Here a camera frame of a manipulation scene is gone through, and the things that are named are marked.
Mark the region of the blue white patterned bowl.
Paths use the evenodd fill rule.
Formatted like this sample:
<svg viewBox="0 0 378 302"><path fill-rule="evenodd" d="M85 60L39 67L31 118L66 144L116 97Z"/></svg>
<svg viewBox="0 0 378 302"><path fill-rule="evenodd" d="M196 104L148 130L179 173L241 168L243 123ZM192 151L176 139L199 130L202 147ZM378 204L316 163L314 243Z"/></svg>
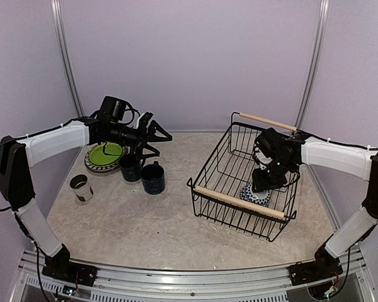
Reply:
<svg viewBox="0 0 378 302"><path fill-rule="evenodd" d="M240 191L239 198L259 206L268 207L272 191L253 192L252 184L247 183Z"/></svg>

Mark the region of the dark green mug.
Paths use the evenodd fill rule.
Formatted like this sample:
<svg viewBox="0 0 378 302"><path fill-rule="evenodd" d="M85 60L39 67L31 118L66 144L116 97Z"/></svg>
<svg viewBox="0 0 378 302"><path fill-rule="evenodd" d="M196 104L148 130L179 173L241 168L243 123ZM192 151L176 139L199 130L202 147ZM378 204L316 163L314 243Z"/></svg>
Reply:
<svg viewBox="0 0 378 302"><path fill-rule="evenodd" d="M119 160L119 168L127 182L135 182L141 178L142 164L136 156L125 154Z"/></svg>

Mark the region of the dark blue mug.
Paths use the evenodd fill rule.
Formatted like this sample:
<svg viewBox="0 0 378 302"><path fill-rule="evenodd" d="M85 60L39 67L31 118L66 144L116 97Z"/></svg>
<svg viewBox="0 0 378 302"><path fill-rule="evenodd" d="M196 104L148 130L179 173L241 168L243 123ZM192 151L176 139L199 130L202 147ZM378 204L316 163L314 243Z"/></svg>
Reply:
<svg viewBox="0 0 378 302"><path fill-rule="evenodd" d="M158 161L145 165L141 170L141 181L147 194L157 195L165 189L164 169Z"/></svg>

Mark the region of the black white striped plate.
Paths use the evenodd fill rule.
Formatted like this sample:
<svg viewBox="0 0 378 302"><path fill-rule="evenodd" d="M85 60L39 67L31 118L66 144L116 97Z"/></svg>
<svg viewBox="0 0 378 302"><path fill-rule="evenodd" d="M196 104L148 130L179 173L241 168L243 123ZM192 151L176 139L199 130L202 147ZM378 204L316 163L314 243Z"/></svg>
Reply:
<svg viewBox="0 0 378 302"><path fill-rule="evenodd" d="M84 164L89 171L99 174L111 172L118 168L118 161L112 162L108 165L96 165L91 163L90 161L87 161Z"/></svg>

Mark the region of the yellow woven pattern plate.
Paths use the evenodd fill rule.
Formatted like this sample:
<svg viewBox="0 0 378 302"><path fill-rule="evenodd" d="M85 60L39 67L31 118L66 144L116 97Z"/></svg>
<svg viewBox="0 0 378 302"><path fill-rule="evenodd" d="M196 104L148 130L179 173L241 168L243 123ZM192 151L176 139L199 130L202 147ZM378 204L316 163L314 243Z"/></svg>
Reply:
<svg viewBox="0 0 378 302"><path fill-rule="evenodd" d="M84 156L86 168L95 173L106 173L118 168L120 158L128 152L126 146L106 142L91 147Z"/></svg>

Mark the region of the green leaf shaped plate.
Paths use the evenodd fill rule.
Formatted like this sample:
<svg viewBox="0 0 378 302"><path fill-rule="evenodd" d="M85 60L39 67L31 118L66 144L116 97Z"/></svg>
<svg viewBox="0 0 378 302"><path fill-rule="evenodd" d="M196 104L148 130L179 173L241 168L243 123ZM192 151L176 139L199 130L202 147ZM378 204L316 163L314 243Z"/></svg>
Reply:
<svg viewBox="0 0 378 302"><path fill-rule="evenodd" d="M91 149L88 160L93 165L114 164L125 153L125 148L116 143L104 143Z"/></svg>

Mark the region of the white cup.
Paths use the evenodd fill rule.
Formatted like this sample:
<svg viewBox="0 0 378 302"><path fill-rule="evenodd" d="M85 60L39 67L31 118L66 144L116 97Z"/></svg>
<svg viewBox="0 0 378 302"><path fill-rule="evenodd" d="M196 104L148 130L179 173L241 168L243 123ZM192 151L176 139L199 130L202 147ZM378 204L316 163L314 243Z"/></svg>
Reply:
<svg viewBox="0 0 378 302"><path fill-rule="evenodd" d="M93 197L93 189L86 175L79 174L74 176L69 185L80 202L85 203Z"/></svg>

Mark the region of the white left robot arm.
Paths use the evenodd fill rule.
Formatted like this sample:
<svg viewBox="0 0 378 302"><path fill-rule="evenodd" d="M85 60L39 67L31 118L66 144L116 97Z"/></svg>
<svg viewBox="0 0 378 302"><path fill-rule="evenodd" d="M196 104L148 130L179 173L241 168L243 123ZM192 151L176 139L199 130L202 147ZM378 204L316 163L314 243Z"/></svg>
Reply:
<svg viewBox="0 0 378 302"><path fill-rule="evenodd" d="M53 128L22 137L3 137L0 141L0 193L8 202L12 214L48 257L53 257L50 268L61 279L75 275L75 265L63 255L63 248L37 201L35 171L56 157L101 143L126 146L139 159L159 156L153 143L170 142L173 137L146 112L135 126L128 126L102 118L99 114L71 119Z"/></svg>

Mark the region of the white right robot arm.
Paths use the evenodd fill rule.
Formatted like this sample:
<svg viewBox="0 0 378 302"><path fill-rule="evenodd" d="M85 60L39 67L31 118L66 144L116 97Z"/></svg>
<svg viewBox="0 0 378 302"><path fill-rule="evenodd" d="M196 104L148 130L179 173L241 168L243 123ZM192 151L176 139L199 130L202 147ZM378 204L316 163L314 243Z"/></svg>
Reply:
<svg viewBox="0 0 378 302"><path fill-rule="evenodd" d="M325 255L309 266L313 278L325 278L334 269L332 258L378 224L378 147L332 142L303 131L288 136L269 128L256 137L254 158L260 167L253 171L253 191L288 186L287 173L305 165L340 215L343 224L323 245Z"/></svg>

